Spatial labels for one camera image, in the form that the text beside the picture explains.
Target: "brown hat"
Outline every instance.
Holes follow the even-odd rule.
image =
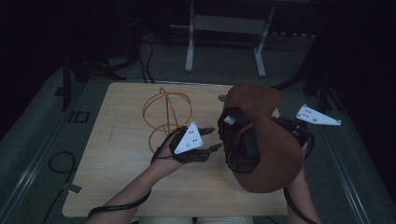
[[[251,192],[282,189],[303,167],[299,142],[272,120],[279,102],[276,90],[260,84],[235,85],[224,101],[218,125],[226,162]]]

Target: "gray floor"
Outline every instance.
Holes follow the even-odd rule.
[[[253,51],[237,46],[213,47],[197,45],[194,67],[191,73],[184,71],[187,53],[186,43],[154,43],[148,38],[154,51],[149,71],[159,85],[162,81],[233,85],[240,82],[256,82],[268,86],[293,77],[313,38],[271,35],[264,52],[267,77],[257,76]],[[143,61],[149,58],[150,47],[143,45]],[[142,82],[139,65],[120,71],[128,82]],[[22,195],[21,204],[9,223],[40,223],[67,175],[53,173],[47,163],[60,151],[72,152],[79,162],[90,136],[95,118],[113,80],[92,77],[89,83],[73,83],[73,101],[69,109],[61,112],[62,98],[53,96],[62,86],[62,71],[55,73],[43,86],[23,116],[0,144],[0,202],[3,207],[12,196],[12,190],[37,152],[42,154],[42,166],[30,189]],[[317,96],[304,96],[304,81],[283,90],[279,107],[284,117],[293,117],[301,105],[318,106]],[[86,111],[91,116],[88,123],[67,122],[71,112]],[[346,111],[335,106],[328,114],[343,121],[340,127],[309,125],[315,134],[316,147],[306,161],[305,169],[314,203],[325,223],[392,223],[396,220],[396,206],[380,181],[366,149]],[[67,170],[71,160],[67,156],[54,160],[56,168]],[[85,218],[64,217],[62,207],[67,193],[62,193],[51,210],[47,223],[84,223]],[[285,217],[272,217],[278,223],[287,223]],[[273,223],[268,217],[255,217],[255,223]]]

